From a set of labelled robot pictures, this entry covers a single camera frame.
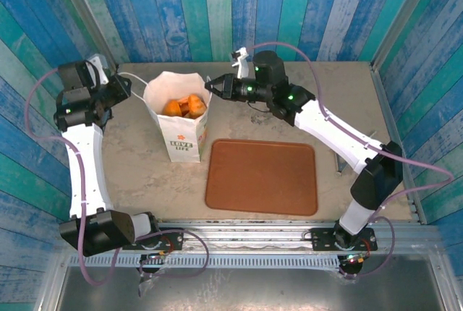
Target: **metal floor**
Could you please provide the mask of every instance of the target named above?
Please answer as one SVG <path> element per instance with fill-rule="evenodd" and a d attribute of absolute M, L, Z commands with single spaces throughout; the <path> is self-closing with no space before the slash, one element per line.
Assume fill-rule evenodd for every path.
<path fill-rule="evenodd" d="M 382 259 L 371 257 L 364 270 Z M 99 279 L 107 271 L 90 268 Z M 78 267 L 68 268 L 58 310 L 444 310 L 430 263 L 418 255 L 394 256 L 355 282 L 319 270 L 208 269 L 197 278 L 160 278 L 141 299 L 139 279 L 134 268 L 117 268 L 108 284 L 92 287 Z"/>

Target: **blue wooden wall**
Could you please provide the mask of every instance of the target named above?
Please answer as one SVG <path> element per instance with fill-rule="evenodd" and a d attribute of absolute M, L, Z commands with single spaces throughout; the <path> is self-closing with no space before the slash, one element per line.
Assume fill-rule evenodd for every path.
<path fill-rule="evenodd" d="M 380 69 L 407 156 L 456 180 L 420 193 L 463 276 L 463 0 L 420 0 Z M 418 186 L 444 176 L 412 167 Z"/>
<path fill-rule="evenodd" d="M 24 103 L 35 81 L 95 53 L 70 0 L 0 0 L 0 310 L 32 310 L 58 237 L 69 218 L 66 150 L 25 133 Z M 55 75 L 33 100 L 38 135 L 57 135 Z"/>
<path fill-rule="evenodd" d="M 86 0 L 117 62 L 228 61 L 263 41 L 371 61 L 404 0 Z M 284 60 L 300 60 L 279 47 Z"/>

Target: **purple cable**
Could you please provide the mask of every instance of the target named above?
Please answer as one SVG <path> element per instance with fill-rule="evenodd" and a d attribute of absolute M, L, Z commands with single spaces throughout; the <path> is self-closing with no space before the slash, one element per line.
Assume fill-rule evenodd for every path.
<path fill-rule="evenodd" d="M 269 46 L 269 45 L 278 45 L 278 46 L 284 46 L 284 47 L 290 48 L 293 51 L 296 51 L 309 64 L 310 70 L 311 70 L 311 72 L 313 74 L 313 78 L 315 80 L 315 85 L 317 86 L 317 92 L 318 92 L 317 99 L 318 99 L 318 105 L 320 106 L 320 111 L 321 111 L 322 115 L 325 117 L 326 120 L 330 121 L 330 123 L 332 123 L 332 125 L 334 125 L 336 128 L 341 130 L 344 134 L 350 136 L 352 139 L 354 139 L 358 143 L 362 144 L 366 148 L 369 148 L 369 149 L 375 151 L 378 154 L 381 154 L 382 156 L 388 157 L 390 159 L 394 159 L 395 161 L 400 161 L 401 163 L 407 163 L 407 164 L 410 164 L 410 165 L 415 165 L 415 166 L 430 169 L 430 170 L 433 170 L 433 171 L 441 172 L 442 174 L 445 174 L 445 175 L 448 176 L 448 179 L 446 179 L 445 181 L 434 183 L 434 184 L 427 184 L 427 185 L 421 186 L 421 187 L 413 187 L 413 188 L 409 188 L 409 189 L 404 189 L 404 190 L 401 190 L 400 192 L 397 192 L 394 195 L 391 195 L 390 197 L 387 197 L 383 201 L 381 206 L 370 216 L 369 221 L 371 221 L 373 218 L 375 218 L 376 215 L 378 215 L 379 211 L 381 211 L 382 208 L 387 203 L 389 203 L 390 201 L 396 199 L 397 197 L 400 197 L 402 195 L 405 195 L 405 194 L 408 194 L 408 193 L 411 193 L 411 192 L 417 192 L 419 190 L 425 190 L 425 189 L 430 189 L 430 188 L 434 188 L 434 187 L 445 186 L 446 184 L 451 183 L 455 179 L 454 175 L 450 171 L 439 168 L 438 166 L 434 166 L 434 165 L 427 164 L 427 163 L 422 163 L 420 161 L 413 161 L 411 159 L 400 157 L 398 155 L 386 152 L 384 150 L 380 150 L 379 148 L 376 148 L 376 147 L 373 147 L 373 146 L 369 145 L 366 141 L 362 140 L 361 138 L 359 138 L 356 135 L 352 134 L 349 130 L 345 129 L 338 122 L 336 122 L 334 119 L 332 119 L 330 117 L 330 115 L 326 112 L 325 106 L 323 105 L 323 94 L 322 94 L 322 89 L 321 89 L 320 80 L 318 78 L 318 74 L 315 71 L 312 62 L 304 54 L 304 52 L 302 52 L 300 49 L 298 49 L 297 47 L 294 47 L 293 45 L 291 45 L 289 43 L 278 42 L 278 41 L 259 43 L 257 45 L 254 45 L 254 46 L 250 47 L 250 49 L 259 48 L 259 47 L 263 47 L 263 46 Z"/>
<path fill-rule="evenodd" d="M 37 141 L 55 140 L 55 141 L 63 142 L 65 145 L 67 145 L 69 147 L 70 150 L 72 150 L 72 152 L 74 152 L 74 154 L 75 154 L 75 156 L 77 158 L 77 162 L 79 163 L 79 170 L 80 170 L 80 199 L 81 199 L 81 206 L 82 206 L 81 218 L 86 218 L 87 217 L 87 203 L 86 203 L 87 195 L 85 193 L 85 167 L 84 167 L 82 156 L 80 155 L 79 150 L 77 149 L 77 147 L 72 142 L 70 142 L 68 139 L 66 139 L 66 138 L 64 138 L 62 136 L 45 136 L 45 137 L 44 136 L 37 136 L 36 134 L 33 133 L 32 129 L 30 128 L 29 106 L 30 106 L 30 102 L 32 100 L 32 97 L 33 97 L 35 91 L 37 90 L 37 88 L 42 84 L 42 82 L 45 81 L 49 76 L 51 76 L 52 74 L 54 74 L 57 71 L 58 71 L 58 69 L 53 69 L 53 70 L 50 70 L 49 72 L 47 72 L 46 74 L 44 74 L 44 76 L 42 76 L 34 84 L 32 89 L 30 90 L 29 95 L 27 96 L 27 99 L 26 99 L 26 102 L 25 102 L 25 107 L 24 107 L 24 123 L 25 123 L 25 127 L 26 127 L 26 132 L 33 139 L 35 139 Z M 105 279 L 103 279 L 101 281 L 93 280 L 90 277 L 90 275 L 89 275 L 89 273 L 87 271 L 87 267 L 85 266 L 84 254 L 83 254 L 83 250 L 84 250 L 83 249 L 83 244 L 84 244 L 84 234 L 85 234 L 85 220 L 81 220 L 80 223 L 81 223 L 81 225 L 79 227 L 79 236 L 78 236 L 78 239 L 77 239 L 77 252 L 78 252 L 78 255 L 79 255 L 80 270 L 82 271 L 82 275 L 84 276 L 84 279 L 89 284 L 91 284 L 92 286 L 102 286 L 106 282 L 109 281 L 109 279 L 112 277 L 112 275 L 114 273 L 114 269 L 116 267 L 117 255 L 119 254 L 120 248 L 116 249 L 116 251 L 114 252 L 114 256 L 113 256 L 113 259 L 111 261 L 111 267 L 110 267 L 109 273 L 105 277 Z M 209 249 L 208 249 L 207 245 L 205 244 L 205 242 L 198 235 L 196 235 L 196 234 L 194 234 L 192 232 L 189 232 L 189 231 L 185 231 L 185 230 L 172 229 L 172 230 L 167 230 L 167 231 L 159 231 L 157 233 L 149 234 L 149 235 L 146 235 L 144 237 L 139 237 L 139 238 L 137 238 L 137 240 L 146 239 L 148 237 L 154 237 L 154 236 L 157 236 L 157 235 L 168 234 L 168 233 L 173 233 L 173 232 L 184 232 L 186 234 L 190 234 L 190 235 L 196 237 L 201 242 L 201 244 L 204 246 L 205 251 L 206 251 L 206 255 L 207 255 L 205 265 L 197 273 L 191 274 L 191 275 L 186 275 L 186 276 L 178 275 L 176 277 L 177 278 L 180 278 L 180 277 L 187 278 L 187 277 L 195 277 L 195 276 L 199 275 L 200 273 L 202 273 L 206 269 L 206 266 L 209 263 Z"/>
<path fill-rule="evenodd" d="M 389 226 L 391 227 L 392 243 L 391 243 L 391 249 L 389 250 L 389 253 L 386 256 L 386 259 L 376 269 L 368 271 L 367 273 L 361 273 L 361 274 L 356 274 L 356 275 L 346 273 L 346 272 L 344 272 L 344 270 L 342 270 L 341 267 L 339 267 L 339 272 L 342 273 L 344 275 L 344 277 L 346 277 L 346 278 L 356 278 L 356 277 L 366 277 L 366 276 L 369 276 L 369 275 L 373 275 L 374 273 L 377 273 L 379 270 L 384 268 L 386 266 L 386 264 L 388 263 L 388 261 L 391 259 L 392 253 L 394 252 L 394 248 L 396 246 L 396 232 L 394 231 L 394 227 L 392 226 L 392 222 L 388 218 L 386 218 L 384 216 L 378 216 L 378 217 L 375 218 L 375 221 L 377 221 L 378 219 L 382 219 L 383 221 L 386 221 L 389 224 Z"/>

